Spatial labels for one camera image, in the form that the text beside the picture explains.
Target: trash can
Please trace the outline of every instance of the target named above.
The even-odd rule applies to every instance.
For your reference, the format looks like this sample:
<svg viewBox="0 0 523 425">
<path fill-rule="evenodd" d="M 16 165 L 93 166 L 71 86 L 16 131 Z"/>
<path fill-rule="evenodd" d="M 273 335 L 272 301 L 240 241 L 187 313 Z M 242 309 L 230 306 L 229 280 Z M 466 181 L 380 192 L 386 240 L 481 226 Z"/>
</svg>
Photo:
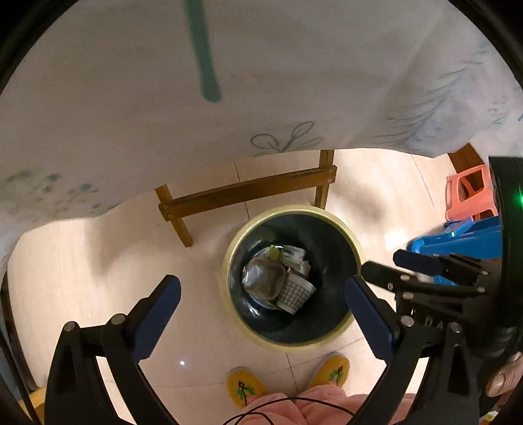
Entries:
<svg viewBox="0 0 523 425">
<path fill-rule="evenodd" d="M 295 315 L 261 305 L 242 286 L 243 267 L 271 244 L 307 252 L 308 281 L 316 292 Z M 220 291 L 225 308 L 253 341 L 279 351 L 313 349 L 341 335 L 352 322 L 345 281 L 359 273 L 361 263 L 359 243 L 336 216 L 310 206 L 279 207 L 253 218 L 235 236 L 223 261 Z"/>
</svg>

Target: wooden frame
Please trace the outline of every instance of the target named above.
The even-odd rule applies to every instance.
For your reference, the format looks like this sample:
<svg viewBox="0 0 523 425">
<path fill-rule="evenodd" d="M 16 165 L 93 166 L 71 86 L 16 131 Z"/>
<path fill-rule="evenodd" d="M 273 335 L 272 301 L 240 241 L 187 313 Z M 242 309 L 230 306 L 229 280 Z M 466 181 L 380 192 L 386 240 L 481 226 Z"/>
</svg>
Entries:
<svg viewBox="0 0 523 425">
<path fill-rule="evenodd" d="M 256 178 L 176 199 L 173 199 L 165 184 L 156 189 L 160 200 L 158 207 L 165 221 L 171 222 L 182 243 L 191 247 L 192 237 L 183 218 L 193 214 L 309 187 L 316 187 L 314 206 L 325 209 L 329 185 L 336 180 L 336 166 L 333 161 L 334 150 L 322 150 L 317 168 Z"/>
</svg>

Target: foot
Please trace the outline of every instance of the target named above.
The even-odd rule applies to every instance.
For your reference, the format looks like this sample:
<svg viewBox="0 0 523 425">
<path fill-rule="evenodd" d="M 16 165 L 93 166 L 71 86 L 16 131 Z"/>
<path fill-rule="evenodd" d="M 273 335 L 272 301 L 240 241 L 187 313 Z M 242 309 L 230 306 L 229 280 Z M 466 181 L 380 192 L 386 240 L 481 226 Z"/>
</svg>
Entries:
<svg viewBox="0 0 523 425">
<path fill-rule="evenodd" d="M 245 367 L 238 367 L 229 372 L 227 392 L 240 409 L 269 394 L 269 390 L 262 380 Z"/>
<path fill-rule="evenodd" d="M 340 353 L 324 357 L 312 373 L 307 389 L 317 385 L 336 385 L 342 387 L 349 376 L 349 359 Z"/>
</svg>

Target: paper cup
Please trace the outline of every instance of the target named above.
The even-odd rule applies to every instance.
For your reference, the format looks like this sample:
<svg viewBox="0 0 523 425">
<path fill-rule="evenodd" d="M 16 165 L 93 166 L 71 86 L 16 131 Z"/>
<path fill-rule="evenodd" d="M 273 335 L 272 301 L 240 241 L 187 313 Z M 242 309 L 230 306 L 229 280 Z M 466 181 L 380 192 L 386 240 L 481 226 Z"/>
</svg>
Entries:
<svg viewBox="0 0 523 425">
<path fill-rule="evenodd" d="M 315 292 L 314 285 L 303 277 L 288 273 L 276 305 L 293 315 Z"/>
</svg>

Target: orange plastic stool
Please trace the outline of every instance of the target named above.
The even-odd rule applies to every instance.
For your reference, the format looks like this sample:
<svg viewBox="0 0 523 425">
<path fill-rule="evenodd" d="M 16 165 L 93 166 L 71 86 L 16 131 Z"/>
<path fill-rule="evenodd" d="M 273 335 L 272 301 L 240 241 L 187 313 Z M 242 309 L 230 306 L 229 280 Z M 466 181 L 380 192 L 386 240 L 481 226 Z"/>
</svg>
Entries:
<svg viewBox="0 0 523 425">
<path fill-rule="evenodd" d="M 466 176 L 481 171 L 483 187 L 475 191 L 465 178 Z M 465 200 L 459 198 L 459 184 L 462 183 L 469 192 Z M 494 187 L 488 170 L 488 165 L 478 165 L 461 173 L 447 177 L 447 188 L 445 192 L 447 201 L 447 211 L 445 218 L 447 220 L 465 220 L 474 217 L 474 220 L 480 219 L 480 213 L 491 211 L 497 216 L 497 208 L 494 204 Z"/>
</svg>

